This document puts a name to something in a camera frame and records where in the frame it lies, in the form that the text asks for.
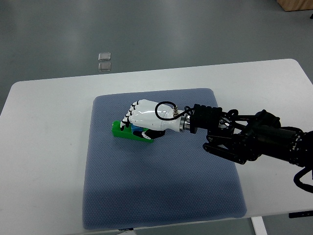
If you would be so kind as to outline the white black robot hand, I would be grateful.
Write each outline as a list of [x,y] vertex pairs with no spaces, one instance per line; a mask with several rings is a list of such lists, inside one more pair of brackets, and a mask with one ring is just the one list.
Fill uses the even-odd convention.
[[170,101],[154,102],[146,99],[131,104],[127,113],[120,121],[121,131],[131,124],[147,128],[145,132],[135,133],[136,136],[154,140],[163,137],[166,130],[183,131],[183,122],[190,115],[188,110],[179,110]]

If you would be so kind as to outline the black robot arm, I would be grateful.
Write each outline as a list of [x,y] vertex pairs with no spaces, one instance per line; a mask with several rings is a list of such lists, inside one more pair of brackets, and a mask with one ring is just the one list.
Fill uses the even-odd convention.
[[236,109],[228,112],[205,105],[186,106],[183,128],[196,133],[207,131],[203,149],[213,155],[238,164],[255,161],[267,155],[302,169],[293,181],[300,189],[312,192],[312,185],[301,178],[313,171],[313,133],[296,127],[283,127],[280,118],[262,110],[255,115],[240,115]]

